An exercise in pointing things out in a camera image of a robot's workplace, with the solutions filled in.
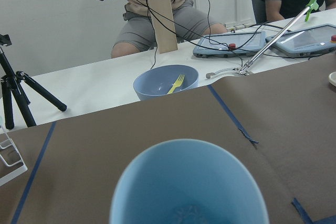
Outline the metal reacher grabber tool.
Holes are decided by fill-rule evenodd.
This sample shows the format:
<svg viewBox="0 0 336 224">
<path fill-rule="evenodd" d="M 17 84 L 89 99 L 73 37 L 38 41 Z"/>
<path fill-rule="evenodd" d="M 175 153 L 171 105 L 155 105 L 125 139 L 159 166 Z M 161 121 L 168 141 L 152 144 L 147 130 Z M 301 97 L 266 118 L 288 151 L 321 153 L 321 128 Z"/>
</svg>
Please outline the metal reacher grabber tool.
<svg viewBox="0 0 336 224">
<path fill-rule="evenodd" d="M 305 15 L 305 22 L 308 21 L 309 16 L 313 10 L 317 10 L 319 8 L 319 4 L 317 0 L 310 0 L 306 7 L 296 16 L 294 17 L 279 33 L 277 33 L 272 40 L 267 42 L 251 59 L 249 59 L 241 68 L 235 69 L 221 69 L 217 72 L 210 72 L 206 74 L 207 79 L 211 79 L 212 77 L 218 75 L 224 71 L 233 71 L 236 74 L 246 75 L 248 73 L 249 68 L 257 61 L 257 59 L 265 53 L 266 50 L 270 48 L 285 32 L 290 29 L 303 15 Z"/>
</svg>

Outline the cream bear tray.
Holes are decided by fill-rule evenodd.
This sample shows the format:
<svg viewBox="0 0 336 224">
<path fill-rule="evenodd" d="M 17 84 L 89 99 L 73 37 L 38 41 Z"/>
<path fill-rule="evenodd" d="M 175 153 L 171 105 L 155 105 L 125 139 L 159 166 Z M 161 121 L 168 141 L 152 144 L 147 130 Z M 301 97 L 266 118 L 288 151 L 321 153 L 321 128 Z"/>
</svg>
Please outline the cream bear tray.
<svg viewBox="0 0 336 224">
<path fill-rule="evenodd" d="M 332 72 L 328 76 L 329 83 L 336 87 L 336 72 Z"/>
</svg>

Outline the wooden plank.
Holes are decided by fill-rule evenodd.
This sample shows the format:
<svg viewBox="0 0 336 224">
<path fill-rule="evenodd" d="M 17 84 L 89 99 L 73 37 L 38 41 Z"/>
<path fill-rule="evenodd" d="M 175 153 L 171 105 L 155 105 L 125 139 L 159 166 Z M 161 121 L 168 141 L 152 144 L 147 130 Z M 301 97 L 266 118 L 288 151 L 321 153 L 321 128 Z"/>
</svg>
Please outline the wooden plank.
<svg viewBox="0 0 336 224">
<path fill-rule="evenodd" d="M 177 50 L 171 0 L 148 0 L 159 53 Z"/>
</svg>

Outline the blue plastic bowl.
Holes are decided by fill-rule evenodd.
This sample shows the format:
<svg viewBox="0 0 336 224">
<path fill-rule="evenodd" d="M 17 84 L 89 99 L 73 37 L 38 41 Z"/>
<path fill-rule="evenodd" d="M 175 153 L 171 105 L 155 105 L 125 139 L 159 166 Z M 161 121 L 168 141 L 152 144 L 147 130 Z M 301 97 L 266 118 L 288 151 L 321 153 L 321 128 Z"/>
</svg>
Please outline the blue plastic bowl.
<svg viewBox="0 0 336 224">
<path fill-rule="evenodd" d="M 184 74 L 183 84 L 173 93 L 196 88 L 199 74 L 186 65 L 167 65 L 146 71 L 133 82 L 133 89 L 141 101 L 166 95 L 180 74 Z"/>
</svg>

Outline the light blue cup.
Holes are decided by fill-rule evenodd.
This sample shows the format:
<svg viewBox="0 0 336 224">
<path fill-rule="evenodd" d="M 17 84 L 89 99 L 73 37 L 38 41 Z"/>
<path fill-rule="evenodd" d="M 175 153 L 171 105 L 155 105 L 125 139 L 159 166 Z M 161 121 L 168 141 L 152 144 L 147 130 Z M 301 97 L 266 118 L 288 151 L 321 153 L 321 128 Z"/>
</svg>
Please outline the light blue cup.
<svg viewBox="0 0 336 224">
<path fill-rule="evenodd" d="M 110 223 L 268 223 L 248 169 L 201 140 L 156 144 L 134 158 L 112 198 Z"/>
</svg>

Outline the blue teach pendant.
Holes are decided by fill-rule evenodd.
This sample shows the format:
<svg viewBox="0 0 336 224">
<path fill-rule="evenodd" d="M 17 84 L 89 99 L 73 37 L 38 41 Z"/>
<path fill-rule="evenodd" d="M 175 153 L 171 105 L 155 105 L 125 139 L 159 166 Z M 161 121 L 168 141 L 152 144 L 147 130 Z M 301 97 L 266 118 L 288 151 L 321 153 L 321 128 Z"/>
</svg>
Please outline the blue teach pendant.
<svg viewBox="0 0 336 224">
<path fill-rule="evenodd" d="M 286 32 L 271 45 L 287 57 L 306 58 L 335 51 L 335 25 L 323 24 Z"/>
<path fill-rule="evenodd" d="M 193 49 L 198 58 L 232 58 L 255 55 L 266 44 L 264 31 L 208 35 Z"/>
</svg>

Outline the yellow plastic fork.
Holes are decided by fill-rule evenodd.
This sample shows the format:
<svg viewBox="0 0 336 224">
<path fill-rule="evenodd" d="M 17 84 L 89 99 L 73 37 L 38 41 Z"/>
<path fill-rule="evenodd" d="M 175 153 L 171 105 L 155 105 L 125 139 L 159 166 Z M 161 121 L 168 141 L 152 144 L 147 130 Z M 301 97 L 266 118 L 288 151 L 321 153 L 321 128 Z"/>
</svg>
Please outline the yellow plastic fork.
<svg viewBox="0 0 336 224">
<path fill-rule="evenodd" d="M 172 84 L 172 87 L 169 89 L 167 94 L 173 93 L 176 88 L 180 87 L 183 84 L 184 77 L 185 77 L 184 74 L 180 74 L 178 78 L 175 80 L 175 82 Z"/>
</svg>

